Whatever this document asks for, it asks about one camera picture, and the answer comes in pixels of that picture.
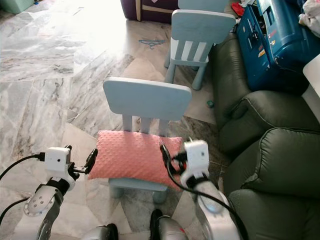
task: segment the small green object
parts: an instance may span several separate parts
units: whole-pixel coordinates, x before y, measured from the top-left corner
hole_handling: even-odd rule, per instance
[[[19,14],[34,3],[34,0],[0,0],[0,6],[2,9],[12,14]]]
[[[207,104],[208,108],[210,108],[210,109],[212,109],[215,106],[215,103],[211,100],[207,101],[206,104]]]

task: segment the dotted fabric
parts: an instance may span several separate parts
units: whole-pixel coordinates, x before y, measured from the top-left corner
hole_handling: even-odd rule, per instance
[[[98,155],[88,179],[135,178],[177,188],[165,168],[160,140],[170,155],[176,155],[183,142],[181,137],[160,137],[129,131],[99,131]]]

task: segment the sofa cushion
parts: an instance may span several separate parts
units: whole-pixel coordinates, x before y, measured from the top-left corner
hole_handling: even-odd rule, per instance
[[[250,240],[318,240],[320,201],[251,189],[233,191],[229,200]]]
[[[231,118],[232,109],[244,96],[251,93],[235,33],[230,33],[223,43],[213,48],[210,61],[215,102],[214,115],[217,126],[221,129]]]
[[[259,140],[241,153],[223,175],[223,191],[228,196],[241,189],[242,184],[255,173]]]
[[[320,133],[273,128],[256,152],[255,172],[243,188],[320,199]]]
[[[219,144],[231,157],[238,156],[271,128],[320,131],[320,124],[305,100],[283,92],[251,92],[230,114],[229,121],[219,131]]]

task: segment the blue toolbox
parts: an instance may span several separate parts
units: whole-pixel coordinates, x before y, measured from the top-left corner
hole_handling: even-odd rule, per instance
[[[320,38],[299,24],[300,9],[285,0],[248,5],[237,27],[248,85],[252,91],[302,94],[304,66],[320,54]]]

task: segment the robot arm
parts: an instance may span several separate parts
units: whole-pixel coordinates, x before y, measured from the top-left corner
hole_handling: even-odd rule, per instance
[[[79,173],[88,174],[95,164],[98,150],[94,149],[84,167],[71,162],[71,146],[50,147],[45,151],[44,164],[48,182],[41,184],[24,205],[23,216],[12,240],[47,240],[59,215],[64,195],[75,186]]]
[[[183,187],[210,195],[229,206],[229,202],[224,194],[209,181],[208,144],[203,140],[185,142],[184,149],[185,152],[181,152],[171,158],[166,146],[163,143],[160,146],[163,161],[166,166],[167,162],[171,162],[172,160],[179,164],[180,170],[176,170],[170,163],[170,172],[180,175],[180,181]],[[237,226],[232,220],[229,211],[218,202],[198,195],[195,199],[195,213],[202,225],[206,239],[241,239]]]

